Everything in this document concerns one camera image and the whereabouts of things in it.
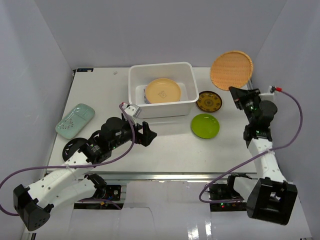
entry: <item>green plate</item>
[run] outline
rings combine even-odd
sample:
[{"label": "green plate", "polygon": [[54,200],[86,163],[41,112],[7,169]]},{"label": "green plate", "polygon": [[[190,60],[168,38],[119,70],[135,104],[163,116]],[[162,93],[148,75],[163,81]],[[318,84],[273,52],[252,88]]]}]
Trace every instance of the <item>green plate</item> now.
[{"label": "green plate", "polygon": [[211,139],[218,134],[220,125],[214,116],[210,114],[199,114],[192,119],[191,129],[198,137]]}]

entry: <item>white tabletop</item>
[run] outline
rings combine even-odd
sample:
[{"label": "white tabletop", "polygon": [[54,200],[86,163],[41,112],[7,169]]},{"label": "white tabletop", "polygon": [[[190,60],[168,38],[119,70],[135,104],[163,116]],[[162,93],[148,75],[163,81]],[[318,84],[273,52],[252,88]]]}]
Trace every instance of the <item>white tabletop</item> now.
[{"label": "white tabletop", "polygon": [[[95,110],[94,118],[76,136],[89,138],[110,117],[121,117],[118,105],[128,102],[129,68],[94,68],[92,72],[75,74],[65,106],[67,114],[79,103]],[[150,129],[158,134],[151,145],[135,145],[131,152],[112,164],[100,166],[94,172],[113,173],[223,173],[251,157],[243,132],[248,120],[243,111],[236,109],[229,91],[216,88],[210,80],[209,67],[194,67],[199,92],[213,91],[222,98],[222,107],[212,115],[220,123],[220,132],[215,138],[201,139],[191,130],[191,120],[203,113],[196,105],[188,116],[145,119]],[[62,149],[67,139],[57,135],[49,165],[61,165]],[[122,154],[131,142],[112,151],[113,159]],[[256,173],[253,163],[239,172]]]}]

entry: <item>white wall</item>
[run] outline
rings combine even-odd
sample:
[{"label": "white wall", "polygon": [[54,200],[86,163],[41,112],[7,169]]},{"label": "white wall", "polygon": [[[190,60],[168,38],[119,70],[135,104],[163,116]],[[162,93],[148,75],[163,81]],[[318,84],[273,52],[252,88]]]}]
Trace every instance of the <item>white wall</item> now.
[{"label": "white wall", "polygon": [[[0,179],[48,159],[72,71],[33,0],[0,0]],[[14,212],[13,189],[39,178],[16,175],[0,191]],[[0,212],[0,239],[20,239],[23,222]]]},{"label": "white wall", "polygon": [[190,62],[241,50],[254,59],[286,0],[35,0],[77,67]]},{"label": "white wall", "polygon": [[[253,84],[282,87],[301,103],[300,136],[276,153],[281,170],[293,180],[311,234],[320,240],[320,5],[319,1],[289,0],[254,62]],[[279,146],[292,138],[299,112],[292,100],[278,94],[272,135]]]}]

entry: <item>purple cable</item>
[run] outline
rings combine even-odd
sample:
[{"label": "purple cable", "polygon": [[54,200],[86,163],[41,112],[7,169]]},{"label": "purple cable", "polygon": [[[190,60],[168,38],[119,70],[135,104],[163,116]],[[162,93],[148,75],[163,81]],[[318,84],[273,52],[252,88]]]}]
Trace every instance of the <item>purple cable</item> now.
[{"label": "purple cable", "polygon": [[[135,129],[134,126],[132,124],[132,122],[129,120],[128,115],[126,114],[125,110],[122,108],[122,104],[119,105],[120,110],[122,111],[123,115],[128,119],[131,131],[132,131],[132,143],[130,145],[130,147],[128,148],[127,151],[125,151],[122,155],[116,157],[113,160],[110,161],[106,161],[106,162],[102,162],[102,163],[98,163],[98,164],[92,164],[92,165],[69,165],[69,167],[73,167],[73,168],[81,168],[81,169],[85,169],[85,168],[92,168],[92,167],[99,167],[99,166],[103,166],[106,164],[112,164],[116,161],[118,161],[119,159],[122,159],[125,155],[127,155],[131,149],[133,148],[134,144],[135,144],[135,139],[136,139],[136,134],[135,134]],[[28,168],[24,168],[24,169],[20,169],[18,171],[15,171],[13,173],[11,173],[9,176],[7,176],[5,179],[3,179],[3,181],[0,183],[0,189],[2,188],[2,186],[5,184],[5,182],[13,177],[14,175],[17,175],[19,173],[23,173],[26,171],[30,171],[30,170],[40,170],[40,169],[66,169],[67,166],[61,166],[61,165],[57,165],[57,166],[34,166],[34,167],[28,167]],[[9,212],[7,210],[5,210],[2,205],[0,204],[0,211],[2,211],[3,213],[9,215],[9,216],[19,216],[17,213],[12,213]]]},{"label": "purple cable", "polygon": [[89,198],[85,198],[85,199],[80,200],[79,202],[96,202],[96,201],[108,202],[108,203],[114,205],[117,209],[121,210],[121,207],[119,207],[118,204],[116,204],[115,202],[110,201],[108,199],[89,199]]},{"label": "purple cable", "polygon": [[[291,94],[289,94],[289,93],[287,93],[287,92],[285,92],[285,91],[282,91],[282,90],[277,90],[277,91],[279,91],[279,92],[287,95],[288,97],[290,97],[290,98],[296,103],[296,105],[297,105],[298,108],[299,108],[300,123],[299,123],[298,130],[296,131],[296,133],[295,133],[294,137],[291,139],[291,141],[289,141],[287,144],[285,144],[285,145],[283,145],[283,146],[273,147],[273,148],[270,149],[270,151],[280,150],[280,149],[284,149],[284,148],[286,148],[286,147],[289,147],[289,146],[297,139],[297,137],[298,137],[298,135],[299,135],[299,133],[300,133],[300,131],[301,131],[301,128],[302,128],[302,123],[303,123],[303,121],[304,121],[302,109],[301,109],[301,106],[300,106],[300,103],[298,102],[298,100],[297,100],[294,96],[292,96]],[[202,190],[202,191],[200,192],[200,194],[199,194],[199,200],[200,200],[201,202],[203,202],[203,203],[208,203],[208,204],[220,204],[220,203],[228,203],[228,202],[234,202],[234,201],[243,200],[243,199],[224,199],[224,200],[210,200],[210,201],[208,201],[208,200],[203,200],[203,199],[202,199],[202,195],[203,195],[204,192],[207,190],[207,188],[209,188],[211,185],[213,185],[216,181],[222,179],[224,176],[232,173],[234,170],[236,170],[236,169],[238,169],[238,168],[241,168],[242,166],[244,166],[244,165],[246,165],[246,164],[248,164],[248,163],[256,160],[257,158],[260,158],[261,156],[263,156],[263,155],[265,155],[265,154],[267,154],[267,153],[268,153],[268,151],[264,151],[264,152],[262,152],[262,153],[259,153],[258,155],[250,158],[249,160],[247,160],[247,161],[245,161],[245,162],[243,162],[243,163],[241,163],[241,164],[239,164],[239,165],[237,165],[237,166],[235,166],[235,167],[233,167],[233,168],[231,168],[230,170],[228,170],[228,171],[226,171],[225,173],[221,174],[220,176],[218,176],[217,178],[215,178],[215,179],[212,180],[211,182],[207,183],[207,184],[204,186],[203,190]]]}]

